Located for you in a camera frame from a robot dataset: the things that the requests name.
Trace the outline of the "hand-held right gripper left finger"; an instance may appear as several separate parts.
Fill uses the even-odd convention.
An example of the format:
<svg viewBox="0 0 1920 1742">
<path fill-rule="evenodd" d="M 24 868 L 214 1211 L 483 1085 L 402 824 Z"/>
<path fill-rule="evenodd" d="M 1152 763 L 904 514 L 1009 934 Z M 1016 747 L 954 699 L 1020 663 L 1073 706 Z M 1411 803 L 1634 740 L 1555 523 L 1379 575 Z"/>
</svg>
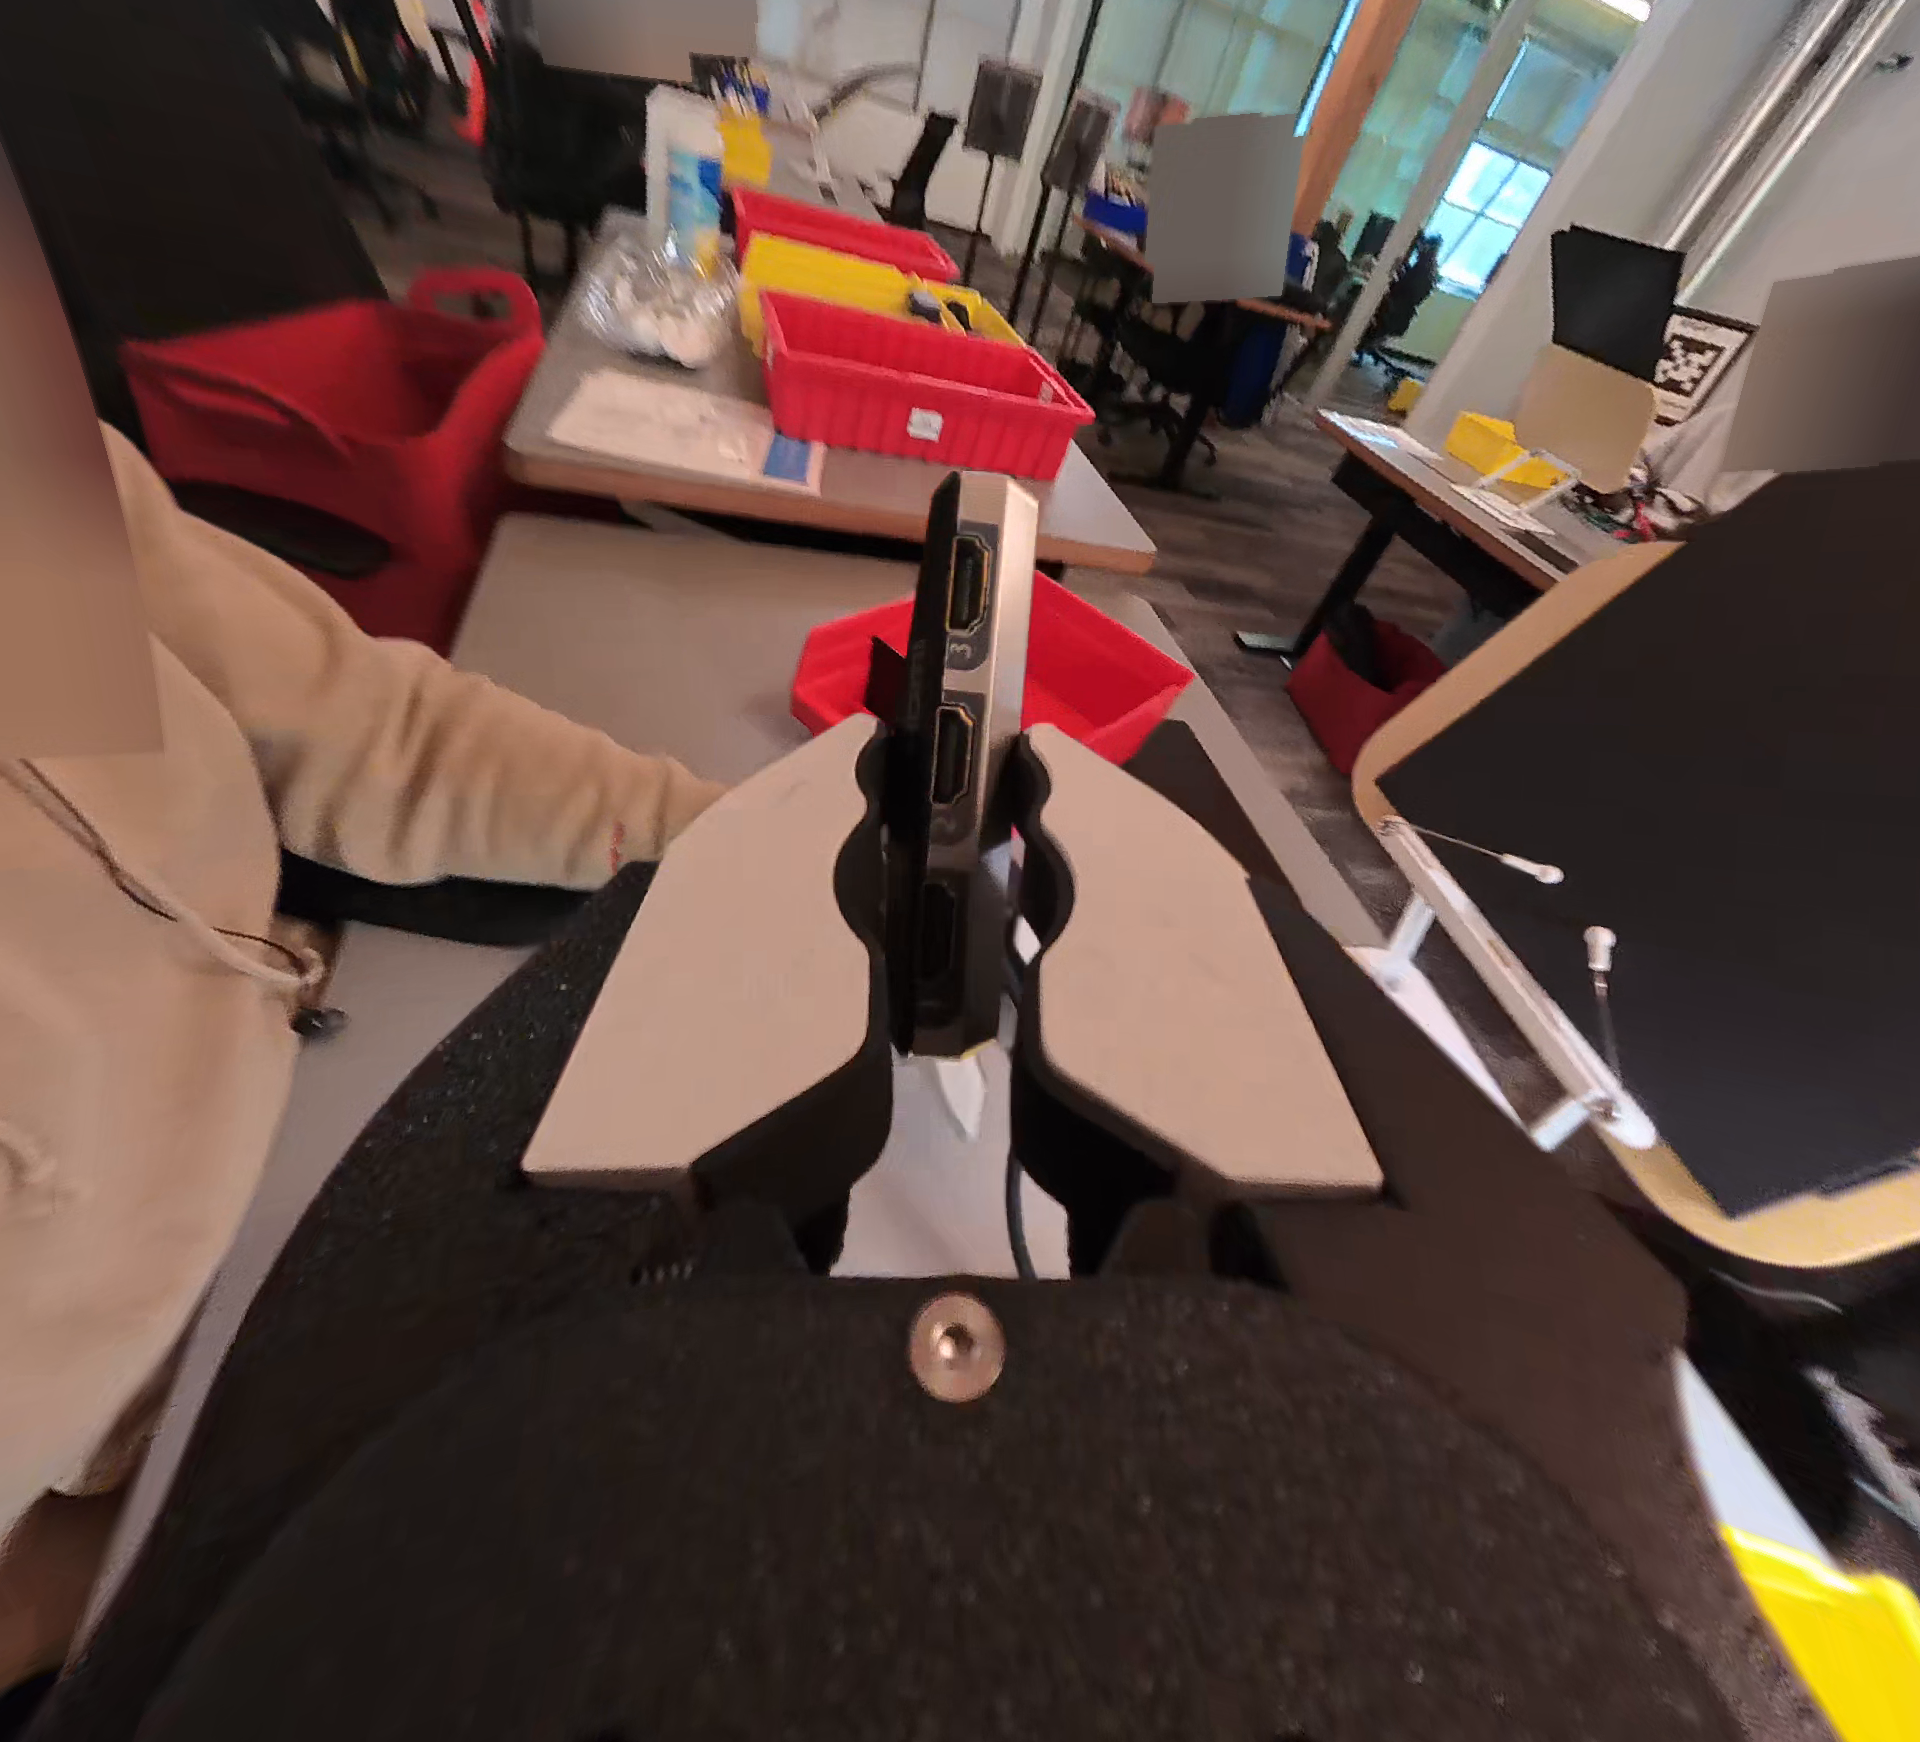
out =
<svg viewBox="0 0 1920 1742">
<path fill-rule="evenodd" d="M 711 805 L 641 893 L 521 1155 L 540 1187 L 767 1211 L 838 1266 L 894 1125 L 880 722 Z"/>
</svg>

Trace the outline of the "red storage bin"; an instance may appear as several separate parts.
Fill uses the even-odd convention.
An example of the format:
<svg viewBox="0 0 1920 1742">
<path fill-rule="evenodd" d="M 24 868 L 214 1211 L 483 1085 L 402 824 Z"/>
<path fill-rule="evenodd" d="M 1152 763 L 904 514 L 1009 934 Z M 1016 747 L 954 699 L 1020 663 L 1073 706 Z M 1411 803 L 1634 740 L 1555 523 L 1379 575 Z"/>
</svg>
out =
<svg viewBox="0 0 1920 1742">
<path fill-rule="evenodd" d="M 808 632 L 790 688 L 793 719 L 820 735 L 865 712 L 872 647 L 904 650 L 913 599 L 880 603 Z M 1051 578 L 1036 578 L 1025 728 L 1051 725 L 1077 745 L 1131 760 L 1187 692 L 1186 663 Z"/>
</svg>

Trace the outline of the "dark grey hdmi adapter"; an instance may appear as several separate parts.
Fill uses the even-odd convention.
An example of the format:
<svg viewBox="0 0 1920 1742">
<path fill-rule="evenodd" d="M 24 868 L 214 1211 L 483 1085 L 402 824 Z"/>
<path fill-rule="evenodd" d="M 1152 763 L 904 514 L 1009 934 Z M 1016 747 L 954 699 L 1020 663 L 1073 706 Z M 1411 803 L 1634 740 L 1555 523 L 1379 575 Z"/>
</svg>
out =
<svg viewBox="0 0 1920 1742">
<path fill-rule="evenodd" d="M 897 1050 L 894 1128 L 858 1206 L 886 1276 L 986 1276 L 1008 1174 L 1008 1009 L 1016 808 L 1039 500 L 951 473 L 931 499 L 904 650 L 875 656 L 883 699 L 883 965 Z"/>
</svg>

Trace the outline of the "yellow storage bin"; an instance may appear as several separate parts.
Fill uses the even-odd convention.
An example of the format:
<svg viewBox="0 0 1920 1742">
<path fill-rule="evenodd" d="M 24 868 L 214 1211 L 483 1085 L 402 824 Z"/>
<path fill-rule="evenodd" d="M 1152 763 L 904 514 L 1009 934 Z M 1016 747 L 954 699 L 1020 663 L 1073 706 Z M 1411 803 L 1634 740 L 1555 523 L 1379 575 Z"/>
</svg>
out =
<svg viewBox="0 0 1920 1742">
<path fill-rule="evenodd" d="M 1739 1579 L 1837 1739 L 1917 1739 L 1917 1594 L 1723 1527 Z"/>
</svg>

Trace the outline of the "red storage crate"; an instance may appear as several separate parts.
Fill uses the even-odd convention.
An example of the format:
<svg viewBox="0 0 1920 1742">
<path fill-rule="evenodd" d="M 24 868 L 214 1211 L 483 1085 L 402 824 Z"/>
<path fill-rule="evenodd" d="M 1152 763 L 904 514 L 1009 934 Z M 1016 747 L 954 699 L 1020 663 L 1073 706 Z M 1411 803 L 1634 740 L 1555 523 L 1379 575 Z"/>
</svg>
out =
<svg viewBox="0 0 1920 1742">
<path fill-rule="evenodd" d="M 1444 674 L 1425 641 L 1350 603 L 1302 656 L 1286 697 L 1333 770 L 1353 779 L 1371 735 Z"/>
</svg>

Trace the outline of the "wooden top office desk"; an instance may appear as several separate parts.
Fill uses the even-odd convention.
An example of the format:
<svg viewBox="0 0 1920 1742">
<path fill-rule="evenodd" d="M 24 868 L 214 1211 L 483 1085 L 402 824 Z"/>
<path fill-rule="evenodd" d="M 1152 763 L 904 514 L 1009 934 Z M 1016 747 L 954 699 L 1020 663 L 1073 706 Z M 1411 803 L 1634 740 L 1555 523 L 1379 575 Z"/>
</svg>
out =
<svg viewBox="0 0 1920 1742">
<path fill-rule="evenodd" d="M 1338 446 L 1333 487 L 1365 518 L 1357 540 L 1296 633 L 1238 632 L 1235 647 L 1296 668 L 1333 616 L 1357 603 L 1391 550 L 1439 571 L 1461 599 L 1508 622 L 1576 568 L 1624 544 L 1563 499 L 1501 514 L 1471 487 L 1474 473 L 1377 419 L 1321 410 L 1317 434 Z"/>
<path fill-rule="evenodd" d="M 1280 301 L 1203 303 L 1193 332 L 1179 335 L 1152 320 L 1155 311 L 1174 315 L 1177 305 L 1155 301 L 1155 270 L 1143 244 L 1104 226 L 1087 209 L 1073 220 L 1108 264 L 1097 271 L 1118 282 L 1118 301 L 1084 388 L 1084 395 L 1097 402 L 1097 439 L 1111 439 L 1121 425 L 1143 425 L 1169 442 L 1157 470 L 1114 477 L 1114 484 L 1213 500 L 1215 490 L 1198 482 L 1193 468 L 1215 462 L 1207 425 L 1228 402 L 1241 344 L 1266 328 L 1321 332 L 1330 322 L 1326 315 L 1310 303 L 1306 292 L 1292 289 Z"/>
</svg>

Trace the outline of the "white paper sheet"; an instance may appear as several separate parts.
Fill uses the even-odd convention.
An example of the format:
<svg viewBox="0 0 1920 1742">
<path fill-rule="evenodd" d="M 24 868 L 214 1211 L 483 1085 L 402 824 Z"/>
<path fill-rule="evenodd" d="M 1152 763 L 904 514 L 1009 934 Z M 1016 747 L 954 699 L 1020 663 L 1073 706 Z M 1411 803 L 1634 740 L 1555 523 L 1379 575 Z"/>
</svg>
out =
<svg viewBox="0 0 1920 1742">
<path fill-rule="evenodd" d="M 552 445 L 629 470 L 763 477 L 774 425 L 767 410 L 650 373 L 593 369 L 558 410 Z"/>
</svg>

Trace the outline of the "person's beige hoodie torso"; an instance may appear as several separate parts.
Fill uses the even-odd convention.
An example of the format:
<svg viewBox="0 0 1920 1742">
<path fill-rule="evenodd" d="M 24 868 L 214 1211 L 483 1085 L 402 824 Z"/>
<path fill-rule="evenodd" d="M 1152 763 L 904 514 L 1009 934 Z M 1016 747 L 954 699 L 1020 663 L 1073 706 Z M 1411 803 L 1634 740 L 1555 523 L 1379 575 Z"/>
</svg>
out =
<svg viewBox="0 0 1920 1742">
<path fill-rule="evenodd" d="M 236 1237 L 311 981 L 281 851 L 360 838 L 388 653 L 98 429 L 158 747 L 2 760 L 2 1529 L 84 1491 Z"/>
</svg>

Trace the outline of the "red ribbed bin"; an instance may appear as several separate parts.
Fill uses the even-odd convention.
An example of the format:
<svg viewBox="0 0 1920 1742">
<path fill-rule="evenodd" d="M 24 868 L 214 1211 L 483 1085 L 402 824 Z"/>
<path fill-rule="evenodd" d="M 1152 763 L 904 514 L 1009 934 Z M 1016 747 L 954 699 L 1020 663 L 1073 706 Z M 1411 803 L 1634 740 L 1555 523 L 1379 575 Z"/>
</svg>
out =
<svg viewBox="0 0 1920 1742">
<path fill-rule="evenodd" d="M 767 234 L 940 282 L 955 282 L 961 275 L 959 264 L 928 233 L 752 186 L 733 186 L 726 195 L 733 200 L 739 253 L 747 253 L 756 238 Z"/>
<path fill-rule="evenodd" d="M 1056 482 L 1097 414 L 1025 342 L 762 294 L 774 429 L 862 455 Z"/>
</svg>

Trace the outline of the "small yellow box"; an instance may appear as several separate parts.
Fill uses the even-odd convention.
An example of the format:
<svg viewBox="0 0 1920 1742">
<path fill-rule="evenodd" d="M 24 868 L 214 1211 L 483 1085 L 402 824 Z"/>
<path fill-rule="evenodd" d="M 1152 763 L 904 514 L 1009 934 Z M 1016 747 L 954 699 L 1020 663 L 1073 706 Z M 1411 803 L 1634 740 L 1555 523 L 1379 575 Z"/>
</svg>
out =
<svg viewBox="0 0 1920 1742">
<path fill-rule="evenodd" d="M 1505 494 L 1545 494 L 1563 482 L 1563 470 L 1528 449 L 1511 422 L 1474 410 L 1454 419 L 1444 455 L 1483 477 L 1497 477 Z"/>
</svg>

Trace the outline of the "clear plastic bag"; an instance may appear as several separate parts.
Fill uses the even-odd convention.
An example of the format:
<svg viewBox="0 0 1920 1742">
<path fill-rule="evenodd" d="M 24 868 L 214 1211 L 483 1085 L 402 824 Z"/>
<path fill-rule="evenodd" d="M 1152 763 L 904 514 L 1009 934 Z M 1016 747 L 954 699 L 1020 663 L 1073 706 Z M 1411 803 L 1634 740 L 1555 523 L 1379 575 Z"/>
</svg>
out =
<svg viewBox="0 0 1920 1742">
<path fill-rule="evenodd" d="M 589 255 L 578 318 L 615 353 L 698 370 L 733 344 L 739 270 L 617 230 Z"/>
</svg>

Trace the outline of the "small marker sign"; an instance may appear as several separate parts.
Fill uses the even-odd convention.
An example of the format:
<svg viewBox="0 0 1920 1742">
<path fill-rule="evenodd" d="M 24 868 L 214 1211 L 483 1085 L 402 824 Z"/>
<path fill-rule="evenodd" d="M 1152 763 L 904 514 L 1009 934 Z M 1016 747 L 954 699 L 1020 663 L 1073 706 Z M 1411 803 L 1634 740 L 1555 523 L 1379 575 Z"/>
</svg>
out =
<svg viewBox="0 0 1920 1742">
<path fill-rule="evenodd" d="M 1676 303 L 1654 361 L 1654 428 L 1675 429 L 1702 410 L 1755 335 L 1755 322 Z"/>
</svg>

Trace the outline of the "white wipes canister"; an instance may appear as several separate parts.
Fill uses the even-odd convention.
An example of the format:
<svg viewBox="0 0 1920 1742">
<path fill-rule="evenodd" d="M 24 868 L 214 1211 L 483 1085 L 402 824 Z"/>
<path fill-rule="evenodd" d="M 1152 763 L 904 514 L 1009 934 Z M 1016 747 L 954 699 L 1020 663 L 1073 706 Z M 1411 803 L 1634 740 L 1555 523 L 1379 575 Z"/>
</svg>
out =
<svg viewBox="0 0 1920 1742">
<path fill-rule="evenodd" d="M 706 270 L 721 258 L 718 107 L 658 81 L 646 101 L 646 214 L 654 241 Z"/>
</svg>

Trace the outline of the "black panel on stand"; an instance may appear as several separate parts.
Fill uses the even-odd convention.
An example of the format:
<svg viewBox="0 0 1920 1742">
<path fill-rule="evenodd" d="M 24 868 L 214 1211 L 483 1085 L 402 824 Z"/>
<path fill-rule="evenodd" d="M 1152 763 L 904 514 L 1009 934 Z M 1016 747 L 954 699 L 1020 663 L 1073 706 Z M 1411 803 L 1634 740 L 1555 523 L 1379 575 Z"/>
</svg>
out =
<svg viewBox="0 0 1920 1742">
<path fill-rule="evenodd" d="M 1043 77 L 1008 57 L 981 57 L 961 125 L 961 151 L 981 158 L 978 205 L 967 233 L 961 285 L 972 285 L 998 164 L 1019 164 L 1036 121 Z"/>
<path fill-rule="evenodd" d="M 1039 220 L 1043 224 L 1043 247 L 1050 253 L 1046 281 L 1051 281 L 1061 261 L 1075 205 L 1104 175 L 1114 125 L 1118 101 L 1099 93 L 1077 91 L 1064 114 L 1040 173 L 1043 205 Z"/>
</svg>

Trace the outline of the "large black panel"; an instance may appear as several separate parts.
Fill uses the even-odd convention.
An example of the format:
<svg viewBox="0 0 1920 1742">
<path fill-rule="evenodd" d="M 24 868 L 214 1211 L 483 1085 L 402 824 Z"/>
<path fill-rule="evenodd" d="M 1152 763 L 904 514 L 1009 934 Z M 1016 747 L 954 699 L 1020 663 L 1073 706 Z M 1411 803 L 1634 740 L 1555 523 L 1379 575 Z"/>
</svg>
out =
<svg viewBox="0 0 1920 1742">
<path fill-rule="evenodd" d="M 230 0 L 2 0 L 2 151 L 97 414 L 137 446 L 127 340 L 388 296 Z"/>
</svg>

